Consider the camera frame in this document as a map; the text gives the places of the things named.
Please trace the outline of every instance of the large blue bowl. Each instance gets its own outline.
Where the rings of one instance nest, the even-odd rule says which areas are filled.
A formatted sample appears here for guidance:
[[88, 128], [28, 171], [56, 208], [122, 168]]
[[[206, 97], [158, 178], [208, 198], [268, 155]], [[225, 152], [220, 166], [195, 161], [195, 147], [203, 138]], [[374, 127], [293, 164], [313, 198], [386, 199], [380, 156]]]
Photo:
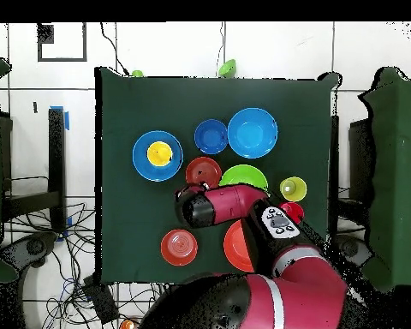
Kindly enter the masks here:
[[229, 145], [243, 158], [263, 157], [276, 145], [277, 123], [265, 110], [249, 108], [229, 121]]
[[228, 144], [227, 128], [218, 120], [205, 120], [196, 128], [194, 139], [204, 154], [218, 154]]
[[[162, 141], [172, 149], [172, 160], [165, 166], [152, 165], [147, 158], [148, 147]], [[182, 166], [182, 146], [172, 134], [166, 131], [150, 131], [143, 134], [133, 147], [133, 165], [137, 172], [145, 179], [153, 182], [162, 182], [172, 178]]]

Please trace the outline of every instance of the lime green cup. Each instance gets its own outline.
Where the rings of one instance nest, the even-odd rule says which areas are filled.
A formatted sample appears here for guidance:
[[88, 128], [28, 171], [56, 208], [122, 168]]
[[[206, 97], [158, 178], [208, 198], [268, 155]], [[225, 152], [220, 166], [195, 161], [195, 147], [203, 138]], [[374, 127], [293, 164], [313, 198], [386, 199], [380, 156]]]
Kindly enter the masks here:
[[236, 60], [230, 59], [225, 62], [219, 69], [219, 75], [224, 78], [233, 78], [236, 73]]
[[307, 185], [303, 179], [292, 176], [280, 183], [280, 192], [286, 200], [298, 202], [306, 196]]
[[246, 164], [236, 165], [225, 171], [219, 186], [238, 184], [240, 182], [253, 185], [256, 188], [262, 188], [263, 190], [268, 189], [268, 182], [264, 173]]
[[133, 70], [133, 73], [131, 74], [133, 77], [143, 77], [143, 72], [141, 70]]

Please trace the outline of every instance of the green bowl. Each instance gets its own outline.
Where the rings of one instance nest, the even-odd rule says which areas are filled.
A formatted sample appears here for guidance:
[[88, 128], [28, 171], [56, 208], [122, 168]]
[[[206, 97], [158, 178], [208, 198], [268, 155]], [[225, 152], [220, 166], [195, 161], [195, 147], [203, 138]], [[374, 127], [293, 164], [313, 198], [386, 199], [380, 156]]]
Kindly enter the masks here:
[[133, 73], [131, 74], [133, 77], [143, 77], [143, 72], [141, 70], [133, 70]]
[[225, 78], [232, 78], [235, 76], [235, 73], [236, 73], [236, 60], [235, 59], [230, 59], [229, 61], [225, 62], [219, 69], [219, 74]]
[[254, 168], [251, 165], [240, 164], [229, 168], [223, 174], [219, 186], [238, 184], [244, 182], [245, 184], [251, 184], [254, 187], [268, 189], [268, 181], [259, 169]]

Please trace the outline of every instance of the green toy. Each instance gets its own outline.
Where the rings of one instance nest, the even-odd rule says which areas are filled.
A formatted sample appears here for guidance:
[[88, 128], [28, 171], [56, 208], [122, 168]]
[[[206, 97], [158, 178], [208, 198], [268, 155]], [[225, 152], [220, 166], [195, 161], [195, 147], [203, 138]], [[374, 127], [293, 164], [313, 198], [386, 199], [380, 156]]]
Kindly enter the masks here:
[[133, 77], [143, 77], [143, 72], [141, 70], [133, 70], [133, 73], [131, 74]]
[[236, 60], [230, 59], [225, 62], [219, 69], [219, 75], [224, 78], [233, 78], [236, 73]]

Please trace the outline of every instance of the red bowl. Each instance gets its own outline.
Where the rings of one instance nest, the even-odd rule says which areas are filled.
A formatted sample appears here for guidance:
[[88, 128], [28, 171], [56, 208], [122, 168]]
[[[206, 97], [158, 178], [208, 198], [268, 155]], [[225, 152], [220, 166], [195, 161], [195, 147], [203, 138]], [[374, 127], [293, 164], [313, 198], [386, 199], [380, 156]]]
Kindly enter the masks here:
[[161, 255], [173, 266], [192, 262], [198, 252], [194, 235], [186, 230], [172, 230], [161, 241]]
[[223, 239], [223, 251], [229, 263], [236, 269], [243, 272], [254, 272], [240, 220], [234, 222], [227, 230]]
[[186, 182], [207, 183], [209, 188], [216, 188], [222, 176], [219, 164], [210, 158], [199, 157], [192, 160], [186, 168]]

